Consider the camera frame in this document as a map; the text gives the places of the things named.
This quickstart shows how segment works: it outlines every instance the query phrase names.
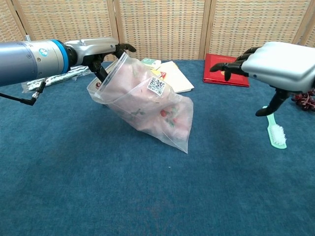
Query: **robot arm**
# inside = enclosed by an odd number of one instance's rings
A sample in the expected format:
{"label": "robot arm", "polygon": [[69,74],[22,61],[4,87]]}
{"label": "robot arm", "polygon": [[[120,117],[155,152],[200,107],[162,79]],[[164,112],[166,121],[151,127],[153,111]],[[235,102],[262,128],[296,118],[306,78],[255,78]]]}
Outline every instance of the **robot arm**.
{"label": "robot arm", "polygon": [[234,63],[218,63],[210,71],[224,71],[225,80],[231,74],[244,75],[275,88],[276,93],[267,108],[256,116],[274,113],[291,93],[310,91],[315,87],[315,48],[283,42],[267,42],[250,48]]}
{"label": "robot arm", "polygon": [[[111,37],[65,43],[54,39],[0,43],[0,87],[61,75],[71,67],[79,65],[88,66],[103,82],[108,75],[101,65],[105,56],[113,54],[120,58],[125,50],[136,52],[130,44],[120,44]],[[33,105],[44,86],[43,82],[32,100],[14,98],[2,93],[0,95]]]}

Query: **green toothbrush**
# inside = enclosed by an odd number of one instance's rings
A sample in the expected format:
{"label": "green toothbrush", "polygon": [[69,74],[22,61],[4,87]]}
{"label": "green toothbrush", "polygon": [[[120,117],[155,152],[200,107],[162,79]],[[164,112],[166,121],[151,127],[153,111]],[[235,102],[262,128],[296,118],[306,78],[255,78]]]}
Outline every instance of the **green toothbrush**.
{"label": "green toothbrush", "polygon": [[268,135],[271,142],[271,145],[278,149],[285,149],[286,148],[286,137],[284,133],[283,127],[279,126],[276,121],[274,114],[270,114],[267,116],[268,119]]}

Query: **red notebook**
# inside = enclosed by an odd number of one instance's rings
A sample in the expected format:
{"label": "red notebook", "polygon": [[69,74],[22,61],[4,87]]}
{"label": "red notebook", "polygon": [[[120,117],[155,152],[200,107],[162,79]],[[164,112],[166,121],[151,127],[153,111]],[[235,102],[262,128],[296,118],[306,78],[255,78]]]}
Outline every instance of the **red notebook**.
{"label": "red notebook", "polygon": [[203,82],[220,85],[234,85],[249,87],[248,77],[242,75],[232,74],[229,81],[224,80],[224,71],[210,72],[210,68],[217,63],[234,62],[236,58],[228,56],[220,56],[216,54],[206,54],[205,69],[203,75]]}

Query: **paper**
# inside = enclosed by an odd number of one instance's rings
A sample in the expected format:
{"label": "paper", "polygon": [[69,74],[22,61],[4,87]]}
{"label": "paper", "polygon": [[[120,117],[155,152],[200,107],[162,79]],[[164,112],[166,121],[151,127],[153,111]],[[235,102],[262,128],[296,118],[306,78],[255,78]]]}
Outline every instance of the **paper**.
{"label": "paper", "polygon": [[194,88],[173,61],[162,63],[157,71],[165,73],[163,81],[169,84],[175,93],[191,91]]}

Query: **woven screen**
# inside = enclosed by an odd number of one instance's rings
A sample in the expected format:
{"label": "woven screen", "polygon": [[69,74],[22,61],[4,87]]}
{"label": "woven screen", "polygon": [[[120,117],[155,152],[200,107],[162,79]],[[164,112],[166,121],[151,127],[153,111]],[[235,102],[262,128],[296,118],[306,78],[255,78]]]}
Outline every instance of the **woven screen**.
{"label": "woven screen", "polygon": [[236,57],[267,41],[291,43],[310,0],[217,0],[208,52]]}
{"label": "woven screen", "polygon": [[110,16],[105,0],[18,0],[22,22],[28,24],[32,40],[60,41],[93,37],[112,37]]}
{"label": "woven screen", "polygon": [[12,13],[5,0],[0,0],[0,42],[23,40]]}
{"label": "woven screen", "polygon": [[310,34],[310,37],[308,38],[308,40],[306,41],[306,46],[315,48],[315,26]]}
{"label": "woven screen", "polygon": [[204,0],[117,2],[121,14],[118,32],[124,42],[136,47],[133,57],[198,59]]}

